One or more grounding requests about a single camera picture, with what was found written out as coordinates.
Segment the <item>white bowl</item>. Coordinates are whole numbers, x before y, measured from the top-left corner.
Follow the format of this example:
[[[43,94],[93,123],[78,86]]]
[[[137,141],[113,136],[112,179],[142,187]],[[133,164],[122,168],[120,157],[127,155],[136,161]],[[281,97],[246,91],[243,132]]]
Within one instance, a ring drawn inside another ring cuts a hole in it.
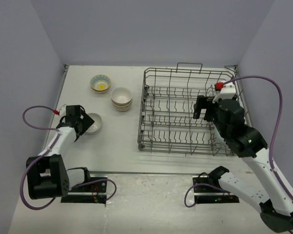
[[[86,130],[85,134],[87,135],[97,134],[103,125],[102,118],[97,113],[89,113],[88,115],[94,120],[94,123]]]

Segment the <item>plain beige bowl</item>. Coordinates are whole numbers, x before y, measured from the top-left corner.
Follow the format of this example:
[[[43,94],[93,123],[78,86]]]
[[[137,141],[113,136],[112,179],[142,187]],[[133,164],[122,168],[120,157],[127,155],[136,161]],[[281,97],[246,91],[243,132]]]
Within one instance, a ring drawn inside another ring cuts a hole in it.
[[[129,105],[124,105],[124,106],[119,106],[119,105],[114,105],[113,107],[115,108],[116,111],[118,112],[126,112],[131,108],[131,104]]]

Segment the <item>yellow checkered bowl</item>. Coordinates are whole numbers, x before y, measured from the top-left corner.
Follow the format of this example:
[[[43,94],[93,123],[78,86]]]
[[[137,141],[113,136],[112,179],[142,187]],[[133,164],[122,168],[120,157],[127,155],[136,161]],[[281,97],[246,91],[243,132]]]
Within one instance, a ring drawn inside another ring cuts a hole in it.
[[[90,87],[93,91],[103,94],[106,93],[111,87],[111,79],[106,75],[96,75],[90,80]]]

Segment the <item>beige bowl brown leaf pattern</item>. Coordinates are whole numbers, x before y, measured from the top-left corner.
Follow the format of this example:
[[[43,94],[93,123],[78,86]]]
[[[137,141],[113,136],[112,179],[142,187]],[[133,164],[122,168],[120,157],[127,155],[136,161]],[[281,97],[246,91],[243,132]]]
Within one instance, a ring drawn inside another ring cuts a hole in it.
[[[131,103],[132,103],[132,99],[129,102],[127,102],[127,103],[117,103],[117,102],[115,102],[115,101],[112,100],[112,104],[119,105],[119,106],[129,105]]]

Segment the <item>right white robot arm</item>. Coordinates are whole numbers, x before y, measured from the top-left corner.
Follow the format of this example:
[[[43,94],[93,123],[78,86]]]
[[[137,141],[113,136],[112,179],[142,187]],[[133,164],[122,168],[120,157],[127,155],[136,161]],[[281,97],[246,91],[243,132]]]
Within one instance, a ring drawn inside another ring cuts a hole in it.
[[[198,96],[193,118],[198,119],[205,110],[204,120],[213,123],[220,138],[256,175],[263,186],[257,190],[238,179],[227,168],[219,166],[208,175],[212,191],[233,193],[259,214],[264,224],[275,233],[293,231],[293,188],[289,183],[280,185],[282,174],[269,157],[270,149],[260,132],[245,123],[245,110],[235,99]]]

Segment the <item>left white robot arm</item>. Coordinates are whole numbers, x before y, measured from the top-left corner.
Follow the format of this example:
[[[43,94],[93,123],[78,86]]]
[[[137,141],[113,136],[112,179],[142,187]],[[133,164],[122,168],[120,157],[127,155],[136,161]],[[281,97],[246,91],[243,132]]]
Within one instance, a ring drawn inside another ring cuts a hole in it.
[[[85,192],[91,188],[92,180],[86,167],[66,169],[64,156],[94,123],[81,105],[67,105],[65,115],[50,131],[55,135],[38,156],[26,161],[25,176],[31,199],[66,196],[73,187]]]

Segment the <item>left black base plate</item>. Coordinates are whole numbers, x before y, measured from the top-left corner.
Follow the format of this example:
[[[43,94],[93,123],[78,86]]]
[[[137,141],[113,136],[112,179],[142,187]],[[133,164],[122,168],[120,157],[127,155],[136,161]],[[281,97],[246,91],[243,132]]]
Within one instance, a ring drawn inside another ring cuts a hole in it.
[[[106,181],[72,188],[67,196],[61,198],[61,203],[106,204],[106,188]]]

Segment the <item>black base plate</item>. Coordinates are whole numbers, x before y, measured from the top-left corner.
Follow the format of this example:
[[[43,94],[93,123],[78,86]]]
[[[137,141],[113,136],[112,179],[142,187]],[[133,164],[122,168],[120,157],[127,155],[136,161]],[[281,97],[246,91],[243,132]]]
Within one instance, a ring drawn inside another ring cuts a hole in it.
[[[106,204],[106,188],[106,181],[72,188],[67,196],[61,198],[61,203]]]
[[[193,177],[193,184],[208,184],[220,188],[218,182],[214,182],[207,176]],[[193,189],[194,199],[197,204],[222,204],[222,203],[239,203],[239,198],[231,193],[225,193],[222,190],[210,186],[198,186]]]

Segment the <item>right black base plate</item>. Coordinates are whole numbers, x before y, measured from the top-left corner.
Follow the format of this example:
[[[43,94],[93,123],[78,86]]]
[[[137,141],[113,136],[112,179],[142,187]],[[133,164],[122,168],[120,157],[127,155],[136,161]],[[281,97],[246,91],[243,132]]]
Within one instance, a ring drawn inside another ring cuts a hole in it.
[[[208,184],[220,188],[218,182],[214,182],[207,176],[193,177],[193,184]],[[225,193],[222,190],[210,186],[198,186],[193,189],[194,199],[197,204],[222,204],[222,203],[239,203],[239,198],[231,193]]]

